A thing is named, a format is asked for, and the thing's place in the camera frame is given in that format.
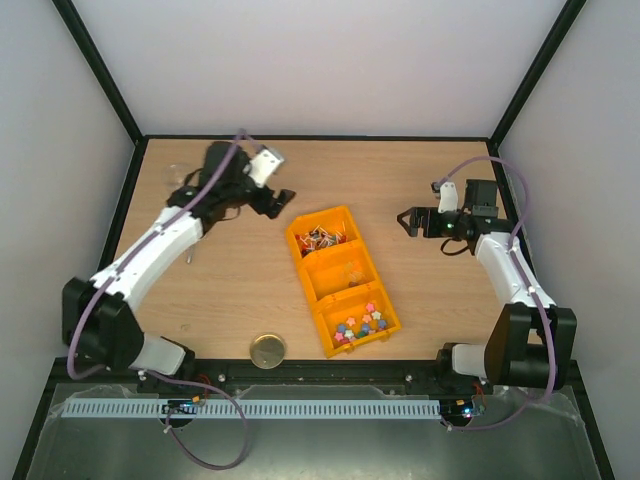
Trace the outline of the yellow lollipop bin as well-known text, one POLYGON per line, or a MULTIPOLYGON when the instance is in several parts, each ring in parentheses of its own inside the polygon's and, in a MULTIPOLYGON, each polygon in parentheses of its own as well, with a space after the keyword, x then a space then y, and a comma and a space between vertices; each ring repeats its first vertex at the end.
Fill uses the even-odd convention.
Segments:
POLYGON ((349 208, 345 205, 296 217, 285 230, 285 239, 295 262, 304 257, 361 239, 349 208))

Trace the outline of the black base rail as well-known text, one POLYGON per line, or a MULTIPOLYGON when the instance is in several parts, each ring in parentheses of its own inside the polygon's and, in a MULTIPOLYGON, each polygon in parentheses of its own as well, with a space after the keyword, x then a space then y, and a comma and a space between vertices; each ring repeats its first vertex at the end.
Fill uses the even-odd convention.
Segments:
POLYGON ((198 359, 177 374, 197 385, 174 385, 148 373, 101 369, 81 380, 84 384, 127 384, 138 393, 190 396, 211 385, 238 396, 252 386, 372 386, 390 395, 442 398, 486 393, 490 383, 447 371, 435 360, 285 360, 273 369, 260 369, 249 360, 198 359))

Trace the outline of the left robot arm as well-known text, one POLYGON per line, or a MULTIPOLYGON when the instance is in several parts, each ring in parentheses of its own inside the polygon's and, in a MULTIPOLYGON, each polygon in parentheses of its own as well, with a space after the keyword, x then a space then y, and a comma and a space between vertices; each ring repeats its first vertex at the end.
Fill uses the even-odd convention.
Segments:
POLYGON ((101 369, 182 373, 188 347, 142 330, 135 313, 164 272, 194 248, 229 210, 249 206, 270 219, 294 198, 269 179, 284 162, 266 146, 247 153, 237 140, 215 141, 201 167, 181 176, 150 228, 119 258, 90 279, 74 277, 62 291, 62 334, 68 375, 79 380, 101 369))

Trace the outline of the gold jar lid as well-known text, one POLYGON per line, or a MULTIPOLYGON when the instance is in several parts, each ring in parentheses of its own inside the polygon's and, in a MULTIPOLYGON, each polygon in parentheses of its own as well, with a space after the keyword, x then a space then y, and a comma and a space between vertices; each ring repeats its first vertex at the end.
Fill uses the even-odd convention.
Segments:
POLYGON ((271 370, 283 362, 286 351, 286 343, 280 335, 263 333, 251 342, 249 357, 254 366, 271 370))

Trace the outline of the clear glass jar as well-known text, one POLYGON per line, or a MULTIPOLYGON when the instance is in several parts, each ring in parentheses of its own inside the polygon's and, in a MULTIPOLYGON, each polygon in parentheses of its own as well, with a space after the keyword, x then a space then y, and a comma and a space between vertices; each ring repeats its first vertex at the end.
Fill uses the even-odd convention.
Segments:
POLYGON ((185 178, 193 171, 193 167, 185 163, 174 163, 168 165, 162 173, 162 183, 168 194, 181 188, 185 178))

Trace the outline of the yellow star candy bin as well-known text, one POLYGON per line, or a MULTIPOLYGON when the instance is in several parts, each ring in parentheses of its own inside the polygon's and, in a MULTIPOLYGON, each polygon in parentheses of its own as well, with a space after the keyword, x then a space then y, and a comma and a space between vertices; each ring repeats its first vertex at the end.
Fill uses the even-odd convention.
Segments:
POLYGON ((312 308, 312 318, 326 358, 351 353, 374 341, 387 341, 402 329, 379 282, 329 294, 312 308))

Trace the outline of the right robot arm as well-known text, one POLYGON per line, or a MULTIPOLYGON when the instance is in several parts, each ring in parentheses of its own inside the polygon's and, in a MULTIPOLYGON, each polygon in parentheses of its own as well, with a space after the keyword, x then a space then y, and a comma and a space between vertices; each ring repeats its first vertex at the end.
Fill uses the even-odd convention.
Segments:
POLYGON ((486 344, 443 346, 438 384, 455 392, 473 376, 494 385, 562 388, 577 318, 544 291, 524 259, 513 223, 499 218, 497 183, 469 180, 463 196, 450 181, 433 191, 438 206, 412 207, 398 214, 398 223, 411 237, 463 243, 485 269, 502 306, 486 344))

